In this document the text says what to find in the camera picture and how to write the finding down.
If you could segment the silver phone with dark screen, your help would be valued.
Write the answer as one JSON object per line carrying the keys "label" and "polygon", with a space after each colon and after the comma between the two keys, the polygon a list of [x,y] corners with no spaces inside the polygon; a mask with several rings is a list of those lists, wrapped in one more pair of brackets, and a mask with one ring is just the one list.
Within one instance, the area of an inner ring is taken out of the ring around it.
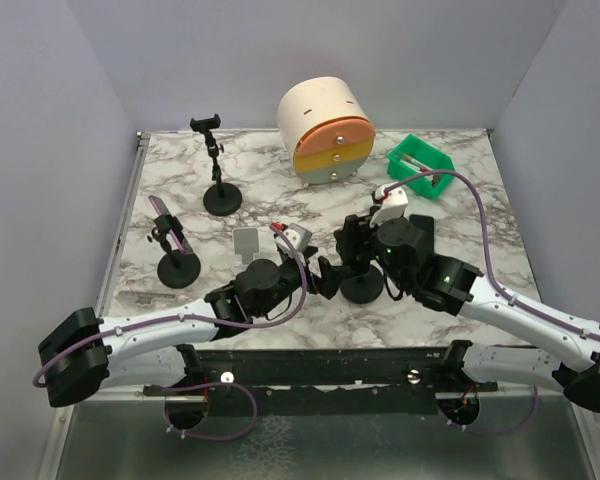
{"label": "silver phone with dark screen", "polygon": [[353,271],[364,273],[369,268],[367,240],[368,228],[363,218],[355,214],[348,215],[340,232],[338,252],[342,263],[350,266]]}

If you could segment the black round-base phone stand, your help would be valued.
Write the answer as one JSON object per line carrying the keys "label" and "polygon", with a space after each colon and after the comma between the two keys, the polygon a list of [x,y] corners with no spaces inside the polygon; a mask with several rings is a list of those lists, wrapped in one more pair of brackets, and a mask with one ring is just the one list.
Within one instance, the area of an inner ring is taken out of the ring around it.
{"label": "black round-base phone stand", "polygon": [[384,289],[383,275],[370,265],[367,273],[342,282],[340,292],[351,303],[364,305],[375,301]]}

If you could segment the silver folding phone stand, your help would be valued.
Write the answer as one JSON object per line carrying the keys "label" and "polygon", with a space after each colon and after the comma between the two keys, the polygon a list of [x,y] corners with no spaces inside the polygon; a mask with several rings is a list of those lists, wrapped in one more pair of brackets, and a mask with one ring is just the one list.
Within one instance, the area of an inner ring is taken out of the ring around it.
{"label": "silver folding phone stand", "polygon": [[234,252],[243,265],[251,263],[260,253],[259,233],[254,227],[235,228],[232,232]]}

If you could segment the black adjustable phone stand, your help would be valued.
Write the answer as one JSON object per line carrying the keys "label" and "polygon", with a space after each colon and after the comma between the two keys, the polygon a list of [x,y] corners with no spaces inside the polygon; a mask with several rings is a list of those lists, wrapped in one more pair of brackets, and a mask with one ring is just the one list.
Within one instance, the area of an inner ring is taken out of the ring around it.
{"label": "black adjustable phone stand", "polygon": [[222,144],[217,143],[213,135],[213,130],[218,129],[221,125],[221,118],[218,114],[205,119],[196,120],[192,118],[189,125],[193,132],[204,136],[207,155],[212,160],[211,181],[213,184],[204,193],[204,208],[213,216],[229,216],[240,208],[242,194],[237,186],[226,183],[222,179],[222,170],[218,157],[224,152],[224,147]]}

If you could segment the small black phone stand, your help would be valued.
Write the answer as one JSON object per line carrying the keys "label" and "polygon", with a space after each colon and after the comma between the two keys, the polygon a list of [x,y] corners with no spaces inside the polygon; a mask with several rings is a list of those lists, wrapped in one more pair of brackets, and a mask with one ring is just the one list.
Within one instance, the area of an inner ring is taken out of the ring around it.
{"label": "small black phone stand", "polygon": [[201,262],[195,252],[191,255],[181,254],[170,236],[160,244],[164,255],[157,266],[157,275],[163,285],[171,289],[183,289],[193,284],[201,272]]}

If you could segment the purple phone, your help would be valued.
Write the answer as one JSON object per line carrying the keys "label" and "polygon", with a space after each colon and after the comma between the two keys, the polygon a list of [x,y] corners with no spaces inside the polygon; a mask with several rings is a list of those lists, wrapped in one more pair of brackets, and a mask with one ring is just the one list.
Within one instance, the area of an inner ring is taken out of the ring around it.
{"label": "purple phone", "polygon": [[155,195],[149,195],[148,200],[157,214],[154,219],[155,226],[151,231],[151,239],[163,244],[166,242],[166,237],[170,236],[181,254],[193,254],[194,251],[183,233],[182,224],[176,216],[171,214],[164,201]]}

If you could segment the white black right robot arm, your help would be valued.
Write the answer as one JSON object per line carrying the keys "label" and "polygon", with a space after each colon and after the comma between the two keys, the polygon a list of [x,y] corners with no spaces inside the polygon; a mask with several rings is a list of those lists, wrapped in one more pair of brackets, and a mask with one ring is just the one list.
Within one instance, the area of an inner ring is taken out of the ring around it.
{"label": "white black right robot arm", "polygon": [[399,296],[423,307],[496,327],[525,347],[469,342],[439,367],[441,383],[461,391],[472,382],[541,386],[600,413],[600,322],[561,312],[489,280],[479,268],[434,250],[434,235],[400,216],[379,226],[349,215],[334,233],[347,267],[375,261]]}

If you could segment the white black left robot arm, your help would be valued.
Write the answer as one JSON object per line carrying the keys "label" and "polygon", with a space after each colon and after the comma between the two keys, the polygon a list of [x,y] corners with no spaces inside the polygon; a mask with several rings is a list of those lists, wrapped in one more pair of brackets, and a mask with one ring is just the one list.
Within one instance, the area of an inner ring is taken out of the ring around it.
{"label": "white black left robot arm", "polygon": [[99,317],[91,307],[66,317],[38,345],[40,370],[32,383],[54,408],[82,402],[102,388],[148,383],[151,369],[131,373],[123,362],[181,344],[213,342],[245,330],[266,329],[263,319],[298,293],[326,299],[352,276],[349,266],[318,259],[319,274],[291,256],[276,264],[257,259],[229,284],[180,307],[131,317]]}

